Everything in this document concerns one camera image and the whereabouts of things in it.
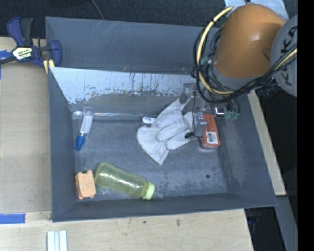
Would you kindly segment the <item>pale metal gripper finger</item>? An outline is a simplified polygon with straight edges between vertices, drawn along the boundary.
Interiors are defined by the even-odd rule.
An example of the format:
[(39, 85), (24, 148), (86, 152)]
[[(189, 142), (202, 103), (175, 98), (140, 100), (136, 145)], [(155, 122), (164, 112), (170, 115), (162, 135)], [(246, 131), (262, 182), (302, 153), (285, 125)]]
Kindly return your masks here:
[(206, 126), (207, 126), (207, 121), (204, 118), (204, 114), (196, 113), (194, 117), (194, 136), (197, 138), (202, 138), (204, 135)]

